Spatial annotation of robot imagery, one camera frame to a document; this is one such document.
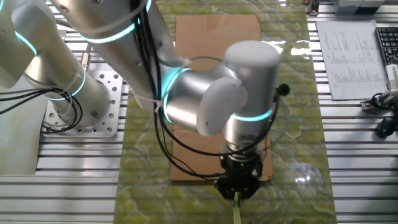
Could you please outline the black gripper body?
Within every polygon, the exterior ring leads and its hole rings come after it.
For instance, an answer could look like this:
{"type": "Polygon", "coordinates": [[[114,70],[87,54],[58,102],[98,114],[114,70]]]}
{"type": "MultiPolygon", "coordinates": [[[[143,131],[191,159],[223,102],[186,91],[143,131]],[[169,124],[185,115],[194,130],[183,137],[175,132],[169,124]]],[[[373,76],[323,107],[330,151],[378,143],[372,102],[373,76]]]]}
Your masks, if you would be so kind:
{"type": "Polygon", "coordinates": [[[258,155],[248,161],[236,161],[230,156],[220,156],[220,166],[224,169],[224,173],[219,176],[220,179],[250,175],[259,180],[261,180],[264,167],[262,157],[258,155]]]}

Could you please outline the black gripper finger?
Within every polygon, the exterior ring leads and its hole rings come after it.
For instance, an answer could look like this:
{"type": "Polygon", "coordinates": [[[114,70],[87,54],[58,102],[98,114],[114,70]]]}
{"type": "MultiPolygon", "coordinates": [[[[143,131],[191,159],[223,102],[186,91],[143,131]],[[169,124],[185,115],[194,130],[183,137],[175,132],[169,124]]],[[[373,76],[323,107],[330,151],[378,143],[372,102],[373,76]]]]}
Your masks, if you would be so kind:
{"type": "Polygon", "coordinates": [[[256,177],[250,177],[239,182],[238,192],[240,200],[250,199],[262,186],[262,181],[256,177]]]}
{"type": "Polygon", "coordinates": [[[214,181],[214,186],[225,200],[234,200],[238,181],[229,177],[220,177],[214,181]]]}

